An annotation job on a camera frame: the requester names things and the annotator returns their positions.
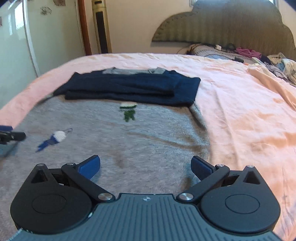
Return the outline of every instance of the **bedsheet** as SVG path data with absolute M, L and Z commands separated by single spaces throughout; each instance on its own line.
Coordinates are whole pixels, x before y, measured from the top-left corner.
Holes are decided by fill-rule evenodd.
M 296 88 L 266 67 L 190 55 L 82 57 L 32 82 L 0 110 L 0 124 L 16 127 L 38 101 L 67 82 L 74 72 L 110 67 L 162 67 L 200 77 L 195 101 L 210 137 L 209 162 L 223 163 L 232 170 L 255 165 L 281 206 L 274 232 L 287 241 L 296 237 Z

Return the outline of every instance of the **green headboard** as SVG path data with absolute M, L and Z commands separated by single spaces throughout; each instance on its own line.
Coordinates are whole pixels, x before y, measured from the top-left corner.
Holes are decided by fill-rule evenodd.
M 166 19 L 153 42 L 218 44 L 254 49 L 263 55 L 282 52 L 296 60 L 290 29 L 268 0 L 198 0 L 191 12 Z

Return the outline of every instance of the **silver bolt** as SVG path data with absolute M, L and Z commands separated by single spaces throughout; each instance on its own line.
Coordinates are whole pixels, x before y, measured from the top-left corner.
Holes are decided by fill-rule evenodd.
M 144 200 L 145 202 L 148 202 L 148 201 L 151 200 L 151 198 L 150 198 L 150 197 L 144 197 L 143 200 Z
M 102 201 L 109 201 L 113 198 L 113 195 L 110 193 L 101 193 L 98 196 L 98 199 L 102 200 Z
M 181 193 L 179 195 L 179 198 L 182 199 L 182 200 L 184 200 L 184 201 L 190 201 L 190 200 L 193 199 L 193 195 L 190 194 L 190 193 Z

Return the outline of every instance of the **brown wooden trim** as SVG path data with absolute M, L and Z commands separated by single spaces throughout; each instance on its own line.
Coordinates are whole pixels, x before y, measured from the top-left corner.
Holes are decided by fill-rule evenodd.
M 82 38 L 84 43 L 85 54 L 91 55 L 91 44 L 89 42 L 89 32 L 87 30 L 84 0 L 77 0 L 77 2 L 78 2 L 81 33 L 82 33 Z

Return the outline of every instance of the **beige wall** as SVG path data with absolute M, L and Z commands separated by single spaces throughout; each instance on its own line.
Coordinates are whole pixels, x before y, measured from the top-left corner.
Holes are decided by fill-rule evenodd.
M 152 43 L 157 27 L 169 16 L 191 10 L 191 0 L 106 0 L 113 53 L 177 53 L 187 43 Z M 85 0 L 91 47 L 97 53 L 91 0 Z M 283 22 L 296 39 L 296 12 L 279 0 Z

